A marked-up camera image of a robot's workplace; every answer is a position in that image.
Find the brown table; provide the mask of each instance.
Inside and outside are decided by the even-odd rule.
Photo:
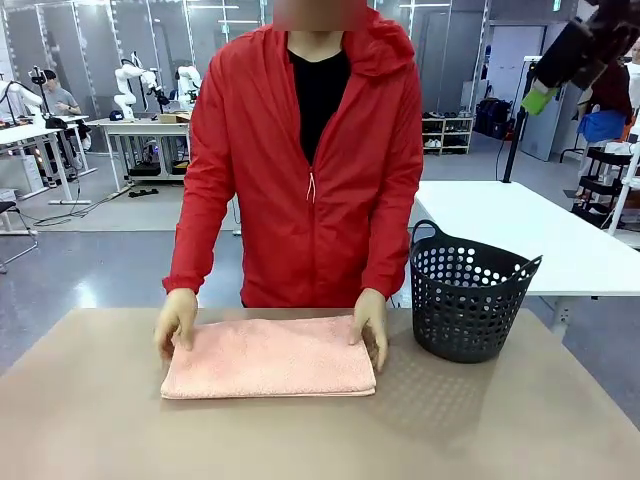
[[[640,433],[530,312],[497,361],[457,365],[392,311],[375,396],[218,401],[160,399],[157,313],[76,310],[0,378],[2,479],[640,478]]]

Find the plastic laundry basket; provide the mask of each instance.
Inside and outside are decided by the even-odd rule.
[[[422,225],[435,235],[416,242]],[[451,237],[422,220],[413,228],[410,261],[417,342],[447,360],[479,363],[502,350],[542,257],[529,261]]]

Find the shoe rack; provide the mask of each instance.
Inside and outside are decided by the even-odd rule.
[[[473,117],[422,118],[423,152],[431,155],[467,154]]]

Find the person in gray shirt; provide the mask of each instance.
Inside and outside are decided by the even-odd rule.
[[[44,96],[49,110],[54,115],[80,115],[78,102],[69,92],[60,86],[58,76],[53,70],[44,70],[47,81],[44,84]]]

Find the white zipper cord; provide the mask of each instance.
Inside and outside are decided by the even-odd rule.
[[[313,178],[313,172],[309,172],[309,188],[307,189],[307,201],[309,201],[309,195],[313,189],[313,197],[311,203],[316,203],[316,180]]]

